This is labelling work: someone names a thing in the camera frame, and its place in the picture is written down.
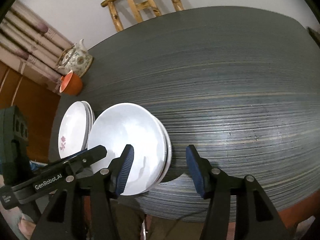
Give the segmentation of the person's left hand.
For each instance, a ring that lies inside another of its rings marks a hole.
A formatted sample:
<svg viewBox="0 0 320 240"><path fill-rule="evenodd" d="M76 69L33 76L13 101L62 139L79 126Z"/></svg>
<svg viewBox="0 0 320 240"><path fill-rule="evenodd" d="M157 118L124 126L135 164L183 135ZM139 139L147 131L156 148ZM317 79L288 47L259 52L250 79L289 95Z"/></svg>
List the person's left hand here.
<svg viewBox="0 0 320 240"><path fill-rule="evenodd" d="M15 234L18 239L30 240L35 230L36 224L26 219L24 214L21 214L16 218L14 226L15 226Z"/></svg>

